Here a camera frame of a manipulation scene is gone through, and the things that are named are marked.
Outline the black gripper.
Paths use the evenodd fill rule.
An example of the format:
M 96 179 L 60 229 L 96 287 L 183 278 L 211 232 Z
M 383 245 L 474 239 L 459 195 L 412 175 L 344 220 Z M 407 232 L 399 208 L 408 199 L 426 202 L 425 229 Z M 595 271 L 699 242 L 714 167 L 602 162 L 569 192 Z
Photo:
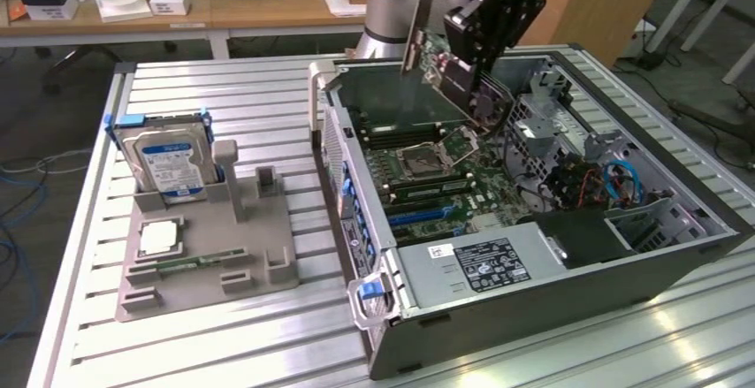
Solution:
M 489 69 L 503 49 L 514 47 L 546 0 L 467 0 L 445 15 L 453 55 L 467 66 Z

